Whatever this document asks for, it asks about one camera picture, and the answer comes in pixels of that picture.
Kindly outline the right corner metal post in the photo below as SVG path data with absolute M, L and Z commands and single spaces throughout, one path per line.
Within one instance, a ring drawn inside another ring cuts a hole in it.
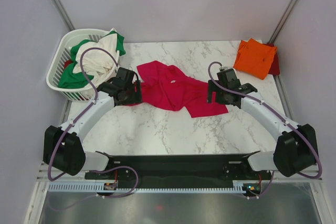
M 277 23 L 275 30 L 270 36 L 270 39 L 268 40 L 268 43 L 274 44 L 277 40 L 280 32 L 282 31 L 283 27 L 285 26 L 287 20 L 289 19 L 290 15 L 294 11 L 295 6 L 298 4 L 299 0 L 290 0 L 287 7 L 285 8 L 285 11 L 283 12 L 279 22 Z

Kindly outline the aluminium frame rail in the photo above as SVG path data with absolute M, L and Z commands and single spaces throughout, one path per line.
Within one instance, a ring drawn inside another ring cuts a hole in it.
M 37 175 L 37 180 L 41 181 L 41 182 L 49 182 L 50 180 L 48 179 L 48 165 L 45 163 L 42 163 L 40 168 L 39 168 L 39 172 Z M 62 173 L 61 170 L 58 170 L 54 167 L 51 168 L 51 176 L 57 177 L 58 175 L 60 175 Z M 57 180 L 55 180 L 55 182 L 81 182 L 85 179 L 85 171 L 80 171 L 77 175 L 75 176 L 71 176 L 69 174 L 64 174 L 63 176 L 61 176 L 60 178 L 58 178 Z

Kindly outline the white t shirt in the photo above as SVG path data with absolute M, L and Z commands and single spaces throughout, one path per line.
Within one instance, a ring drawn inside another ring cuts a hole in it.
M 124 37 L 115 28 L 104 35 L 98 42 L 89 41 L 81 45 L 75 53 L 73 74 L 85 71 L 94 85 L 109 79 L 116 69 L 115 61 L 125 54 Z

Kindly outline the green t shirt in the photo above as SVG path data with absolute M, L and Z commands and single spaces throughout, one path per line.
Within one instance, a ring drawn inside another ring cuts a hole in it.
M 73 46 L 70 49 L 71 60 L 74 62 L 73 67 L 75 66 L 75 53 L 78 51 L 79 47 L 86 42 L 93 41 L 90 39 L 84 39 L 77 45 Z M 64 70 L 63 74 L 61 75 L 60 81 L 58 86 L 64 89 L 80 89 L 84 87 L 90 86 L 87 79 L 82 74 L 73 74 L 72 71 L 69 69 Z

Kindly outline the folded dark red t shirt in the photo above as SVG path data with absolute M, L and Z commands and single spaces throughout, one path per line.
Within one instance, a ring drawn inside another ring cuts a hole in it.
M 263 80 L 266 78 L 266 67 L 269 67 L 268 69 L 268 74 L 274 75 L 274 76 L 278 76 L 280 75 L 280 67 L 279 67 L 279 58 L 278 58 L 278 48 L 276 46 L 274 46 L 274 44 L 270 44 L 270 43 L 264 43 L 264 48 L 265 48 L 265 52 L 262 54 L 262 77 Z M 270 63 L 271 60 L 271 53 L 274 54 L 273 56 L 273 61 L 272 63 Z

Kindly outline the pink t shirt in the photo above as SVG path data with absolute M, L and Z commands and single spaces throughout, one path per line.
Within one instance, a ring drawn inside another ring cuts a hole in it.
M 228 108 L 207 102 L 208 84 L 185 75 L 174 65 L 152 61 L 137 66 L 142 101 L 156 108 L 179 111 L 186 108 L 192 118 L 228 113 Z

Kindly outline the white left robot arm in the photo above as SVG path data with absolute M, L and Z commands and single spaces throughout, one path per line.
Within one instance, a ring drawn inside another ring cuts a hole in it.
M 132 70 L 119 68 L 115 77 L 103 82 L 92 99 L 74 118 L 62 125 L 50 126 L 45 131 L 43 162 L 51 169 L 71 176 L 81 171 L 95 171 L 103 178 L 111 178 L 115 165 L 103 152 L 86 152 L 82 142 L 96 123 L 115 106 L 142 103 L 141 82 Z

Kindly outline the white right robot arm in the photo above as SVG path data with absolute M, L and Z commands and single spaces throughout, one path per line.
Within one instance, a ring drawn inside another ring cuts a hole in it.
M 257 120 L 274 138 L 274 151 L 255 152 L 240 166 L 241 174 L 254 178 L 259 171 L 274 170 L 285 177 L 294 174 L 318 179 L 322 175 L 316 132 L 309 125 L 286 117 L 267 103 L 250 83 L 242 84 L 232 68 L 221 68 L 217 79 L 210 78 L 207 88 L 208 103 L 232 105 Z

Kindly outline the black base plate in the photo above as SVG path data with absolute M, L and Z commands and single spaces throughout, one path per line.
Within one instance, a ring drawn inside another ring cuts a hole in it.
M 121 189 L 194 189 L 232 187 L 235 180 L 269 180 L 253 171 L 248 154 L 110 156 L 106 173 L 88 172 L 87 180 L 118 181 Z

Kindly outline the dark red t shirt in basket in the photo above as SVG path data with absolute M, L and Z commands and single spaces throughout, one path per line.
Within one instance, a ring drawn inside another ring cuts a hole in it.
M 65 61 L 64 70 L 69 69 L 70 71 L 73 71 L 73 68 L 74 68 L 74 62 L 71 59 Z

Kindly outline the white plastic laundry basket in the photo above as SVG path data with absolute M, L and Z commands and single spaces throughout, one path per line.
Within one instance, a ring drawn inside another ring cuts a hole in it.
M 53 90 L 59 91 L 70 101 L 90 100 L 90 98 L 94 96 L 94 90 L 91 85 L 80 89 L 64 89 L 60 88 L 58 84 L 61 75 L 64 72 L 65 61 L 71 59 L 70 49 L 84 39 L 90 39 L 98 42 L 100 38 L 108 33 L 109 31 L 100 29 L 77 29 L 65 34 L 61 39 L 56 54 L 53 58 L 52 64 L 47 73 L 46 81 L 48 86 Z M 119 60 L 115 61 L 114 63 L 116 65 L 116 69 L 113 71 L 109 79 L 111 77 L 114 77 L 117 73 Z

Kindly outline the folded orange t shirt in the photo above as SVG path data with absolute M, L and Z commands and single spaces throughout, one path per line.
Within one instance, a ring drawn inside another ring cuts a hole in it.
M 250 74 L 256 78 L 263 79 L 263 63 L 262 56 L 265 52 L 264 45 L 254 39 L 249 41 L 242 40 L 239 44 L 234 69 Z M 274 54 L 271 53 L 270 63 L 273 61 Z

